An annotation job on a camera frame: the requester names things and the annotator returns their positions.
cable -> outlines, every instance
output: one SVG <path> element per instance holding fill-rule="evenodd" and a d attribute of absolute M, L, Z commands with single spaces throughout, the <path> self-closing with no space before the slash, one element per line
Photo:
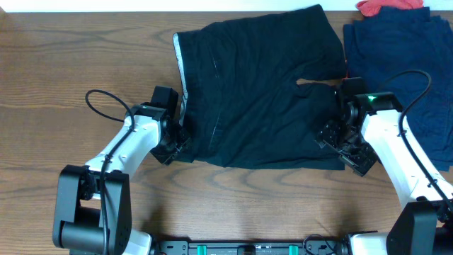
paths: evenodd
<path fill-rule="evenodd" d="M 409 144 L 409 141 L 408 141 L 408 139 L 406 137 L 406 134 L 405 134 L 405 131 L 403 129 L 403 120 L 404 120 L 404 117 L 406 117 L 408 111 L 417 102 L 419 102 L 419 100 L 422 97 L 424 97 L 430 91 L 431 82 L 432 82 L 431 76 L 427 72 L 422 71 L 422 70 L 417 70 L 417 69 L 406 70 L 406 71 L 400 72 L 400 73 L 395 74 L 392 77 L 388 78 L 383 84 L 381 84 L 379 86 L 379 88 L 383 87 L 385 84 L 389 83 L 391 80 L 395 79 L 396 77 L 399 77 L 399 76 L 401 76 L 403 74 L 407 74 L 407 73 L 419 73 L 419 74 L 424 75 L 428 79 L 428 85 L 426 86 L 426 89 L 424 90 L 424 92 L 422 92 L 422 94 L 420 94 L 416 99 L 414 99 L 414 101 L 412 101 L 412 103 L 410 103 L 409 106 L 405 110 L 403 110 L 403 112 L 401 113 L 401 115 L 399 116 L 399 119 L 398 119 L 398 130 L 399 130 L 400 136 L 403 139 L 403 142 L 404 142 L 405 146 L 407 147 L 409 153 L 411 153 L 411 156 L 413 157 L 413 159 L 415 160 L 417 165 L 420 167 L 422 172 L 425 174 L 426 178 L 430 182 L 430 185 L 437 191 L 437 193 L 439 193 L 439 196 L 446 203 L 447 207 L 450 209 L 450 212 L 453 213 L 453 204 L 452 204 L 452 202 L 448 199 L 448 197 L 443 193 L 443 191 L 437 185 L 437 183 L 436 183 L 437 180 L 435 181 L 434 178 L 428 172 L 428 170 L 425 168 L 425 166 L 423 166 L 423 163 L 417 157 L 417 154 L 413 151 L 411 144 Z"/>
<path fill-rule="evenodd" d="M 308 237 L 305 237 L 304 241 L 302 242 L 302 248 L 305 249 L 305 251 L 308 252 L 310 255 L 313 255 L 313 253 L 311 253 L 305 246 L 306 246 L 306 241 L 308 241 L 308 239 L 310 239 L 311 237 L 320 237 L 323 241 L 325 241 L 325 243 L 327 244 L 327 247 L 331 251 L 333 251 L 333 253 L 331 253 L 331 254 L 335 254 L 335 249 L 327 242 L 325 237 L 323 237 L 320 234 L 310 234 Z"/>
<path fill-rule="evenodd" d="M 89 99 L 88 99 L 88 97 L 92 93 L 101 93 L 101 94 L 107 95 L 107 96 L 115 99 L 118 103 L 121 103 L 121 105 L 124 106 L 124 108 L 126 108 L 126 111 L 129 114 L 130 119 L 131 119 L 131 125 L 129 127 L 129 130 L 127 130 L 125 135 L 123 135 L 121 137 L 121 139 L 115 144 L 115 146 L 113 146 L 113 148 L 110 150 L 110 152 L 108 154 L 106 154 L 104 162 L 103 162 L 102 167 L 101 167 L 101 174 L 99 176 L 99 181 L 100 181 L 100 186 L 101 186 L 101 187 L 99 187 L 99 193 L 100 193 L 100 196 L 101 196 L 101 213 L 102 213 L 103 236 L 104 236 L 104 240 L 103 240 L 103 254 L 104 255 L 108 255 L 108 221 L 107 221 L 107 207 L 105 205 L 105 171 L 106 171 L 107 165 L 110 163 L 110 160 L 112 159 L 112 156 L 114 155 L 115 151 L 126 140 L 127 136 L 130 135 L 130 133 L 134 130 L 135 119 L 134 119 L 134 115 L 132 114 L 132 111 L 130 110 L 129 106 L 127 106 L 127 104 L 124 101 L 119 99 L 117 96 L 115 96 L 115 95 L 113 95 L 113 94 L 111 94 L 111 93 L 109 93 L 107 91 L 100 90 L 100 89 L 92 89 L 92 90 L 86 92 L 86 95 L 85 95 L 86 104 L 95 113 L 97 113 L 99 115 L 102 115 L 103 117 L 106 117 L 106 118 L 111 119 L 111 120 L 124 122 L 124 120 L 120 120 L 120 119 L 117 119 L 117 118 L 110 117 L 109 115 L 105 115 L 105 114 L 101 113 L 100 111 L 96 110 L 90 104 Z"/>

pink cloth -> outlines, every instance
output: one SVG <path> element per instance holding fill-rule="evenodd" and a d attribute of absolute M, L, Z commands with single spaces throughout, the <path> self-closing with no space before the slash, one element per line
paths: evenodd
<path fill-rule="evenodd" d="M 378 14 L 383 6 L 391 6 L 403 10 L 416 9 L 423 7 L 423 0 L 367 0 L 360 1 L 355 5 L 363 16 L 367 17 Z"/>

wooden tabletop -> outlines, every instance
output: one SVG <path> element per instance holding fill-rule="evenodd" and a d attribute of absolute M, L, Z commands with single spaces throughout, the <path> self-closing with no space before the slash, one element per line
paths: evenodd
<path fill-rule="evenodd" d="M 13 13 L 0 19 L 0 253 L 67 254 L 52 243 L 57 181 L 99 153 L 121 123 L 85 105 L 89 89 L 128 104 L 181 91 L 172 35 L 264 13 Z M 358 12 L 329 12 L 342 26 Z M 442 13 L 453 21 L 452 13 Z M 106 97 L 95 106 L 122 116 Z M 453 181 L 453 174 L 444 174 Z M 381 165 L 346 171 L 162 166 L 149 155 L 131 184 L 133 225 L 191 239 L 302 239 L 389 231 L 401 208 Z"/>

folded cloth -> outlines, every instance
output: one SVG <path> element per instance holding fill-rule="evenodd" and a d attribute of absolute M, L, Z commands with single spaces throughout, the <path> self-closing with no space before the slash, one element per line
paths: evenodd
<path fill-rule="evenodd" d="M 351 77 L 363 77 L 371 91 L 396 73 L 421 69 L 432 89 L 408 113 L 421 147 L 439 170 L 453 162 L 453 32 L 447 21 L 430 17 L 429 8 L 402 11 L 384 7 L 372 18 L 344 26 Z M 426 88 L 420 74 L 400 76 L 380 89 L 408 106 Z"/>
<path fill-rule="evenodd" d="M 173 36 L 183 126 L 194 159 L 247 169 L 344 169 L 314 133 L 338 115 L 325 84 L 345 76 L 343 47 L 321 6 L 213 23 Z"/>
<path fill-rule="evenodd" d="M 374 16 L 381 11 L 381 7 L 390 6 L 402 10 L 410 10 L 423 7 L 423 0 L 366 0 L 358 2 L 355 7 L 363 16 Z"/>

white background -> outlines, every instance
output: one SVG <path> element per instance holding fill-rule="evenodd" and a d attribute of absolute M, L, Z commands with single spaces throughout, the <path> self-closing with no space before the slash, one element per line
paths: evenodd
<path fill-rule="evenodd" d="M 6 12 L 66 11 L 291 11 L 322 5 L 352 11 L 359 0 L 0 0 Z M 453 10 L 453 0 L 425 0 L 432 10 Z"/>

